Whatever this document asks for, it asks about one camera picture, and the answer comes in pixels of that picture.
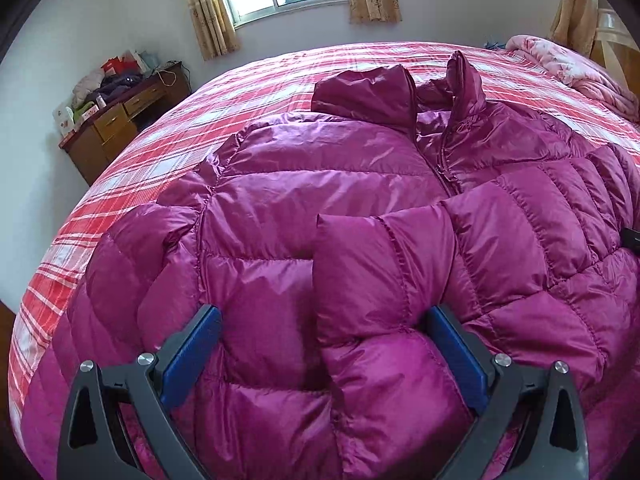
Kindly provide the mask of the left beige curtain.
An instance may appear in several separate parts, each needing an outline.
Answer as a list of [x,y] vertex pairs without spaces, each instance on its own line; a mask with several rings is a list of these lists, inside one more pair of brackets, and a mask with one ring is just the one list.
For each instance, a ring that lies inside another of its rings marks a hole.
[[204,61],[239,50],[239,40],[224,0],[186,1]]

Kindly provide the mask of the magenta puffer jacket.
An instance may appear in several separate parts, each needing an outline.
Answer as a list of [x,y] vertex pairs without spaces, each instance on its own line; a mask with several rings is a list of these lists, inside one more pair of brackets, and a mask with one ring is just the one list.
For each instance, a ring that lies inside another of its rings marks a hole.
[[639,171],[559,119],[488,99],[461,52],[320,81],[102,236],[20,426],[58,472],[82,362],[131,363],[200,307],[218,344],[172,413],[218,479],[431,479],[472,425],[419,321],[446,304],[515,363],[566,363],[593,479],[636,478]]

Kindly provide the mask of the clutter pile on desk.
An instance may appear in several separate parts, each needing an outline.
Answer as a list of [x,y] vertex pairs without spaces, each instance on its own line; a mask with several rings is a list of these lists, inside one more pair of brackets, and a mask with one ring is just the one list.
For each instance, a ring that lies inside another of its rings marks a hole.
[[78,131],[88,118],[88,110],[102,110],[159,67],[160,59],[154,53],[127,50],[83,76],[70,96],[52,112],[60,136]]

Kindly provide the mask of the red plaid bed cover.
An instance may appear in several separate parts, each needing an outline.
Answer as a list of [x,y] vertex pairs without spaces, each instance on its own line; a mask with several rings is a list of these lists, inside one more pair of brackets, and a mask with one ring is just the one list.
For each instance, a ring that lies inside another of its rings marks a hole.
[[[249,122],[308,110],[317,81],[344,72],[401,64],[422,84],[441,77],[453,44],[371,42],[282,54],[212,79],[140,133],[82,196],[28,283],[9,350],[9,414],[14,434],[29,384],[49,347],[102,234],[135,206],[157,198],[168,183],[213,153]],[[594,144],[614,142],[639,155],[639,128],[564,86],[524,55],[469,46],[488,98],[543,110]]]

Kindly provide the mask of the wooden headboard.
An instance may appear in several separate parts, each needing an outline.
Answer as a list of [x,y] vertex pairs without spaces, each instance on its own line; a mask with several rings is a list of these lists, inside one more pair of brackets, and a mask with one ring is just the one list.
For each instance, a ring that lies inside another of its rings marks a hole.
[[598,0],[598,24],[591,58],[622,87],[639,93],[639,46],[608,0]]

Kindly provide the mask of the brown wooden desk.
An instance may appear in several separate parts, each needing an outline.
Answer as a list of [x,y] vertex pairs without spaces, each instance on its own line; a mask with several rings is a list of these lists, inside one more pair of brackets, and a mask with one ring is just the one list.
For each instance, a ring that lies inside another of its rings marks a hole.
[[191,93],[183,62],[170,62],[64,136],[60,148],[92,185],[139,133]]

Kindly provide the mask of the side beige curtain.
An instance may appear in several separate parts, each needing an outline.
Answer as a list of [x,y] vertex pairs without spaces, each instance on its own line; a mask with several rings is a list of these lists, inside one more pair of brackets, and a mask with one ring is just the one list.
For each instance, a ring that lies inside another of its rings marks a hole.
[[550,39],[589,58],[596,38],[599,0],[560,0]]

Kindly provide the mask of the pink folded quilt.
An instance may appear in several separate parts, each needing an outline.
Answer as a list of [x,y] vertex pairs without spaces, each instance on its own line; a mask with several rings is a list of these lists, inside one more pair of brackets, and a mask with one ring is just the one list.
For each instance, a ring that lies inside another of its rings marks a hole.
[[568,88],[599,102],[630,122],[639,121],[636,95],[589,58],[551,40],[528,35],[512,36],[506,43],[506,50],[520,51]]

